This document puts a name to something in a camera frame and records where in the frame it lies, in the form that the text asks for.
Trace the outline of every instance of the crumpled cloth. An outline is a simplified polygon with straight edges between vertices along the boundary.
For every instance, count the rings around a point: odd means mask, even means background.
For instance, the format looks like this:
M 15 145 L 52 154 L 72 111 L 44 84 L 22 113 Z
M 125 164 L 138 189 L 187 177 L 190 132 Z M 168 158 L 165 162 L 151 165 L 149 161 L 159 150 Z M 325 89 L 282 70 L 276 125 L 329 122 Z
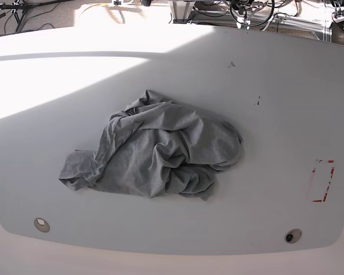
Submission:
M 72 190 L 207 200 L 215 173 L 236 164 L 241 152 L 240 135 L 228 122 L 146 91 L 111 116 L 97 151 L 67 156 L 59 180 Z

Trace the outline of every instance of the white tabletop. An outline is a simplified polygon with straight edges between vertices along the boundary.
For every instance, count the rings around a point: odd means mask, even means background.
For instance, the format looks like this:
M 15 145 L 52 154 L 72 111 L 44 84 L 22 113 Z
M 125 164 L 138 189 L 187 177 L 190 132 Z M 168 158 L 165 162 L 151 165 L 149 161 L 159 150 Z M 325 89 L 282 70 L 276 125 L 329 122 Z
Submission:
M 66 155 L 96 150 L 110 115 L 146 89 L 219 113 L 243 136 L 244 159 L 218 176 L 208 202 L 74 192 L 58 181 Z M 34 227 L 37 217 L 50 232 Z M 1 37 L 0 223 L 28 237 L 142 253 L 334 243 L 344 224 L 344 47 L 186 25 Z M 287 244 L 294 228 L 303 236 Z

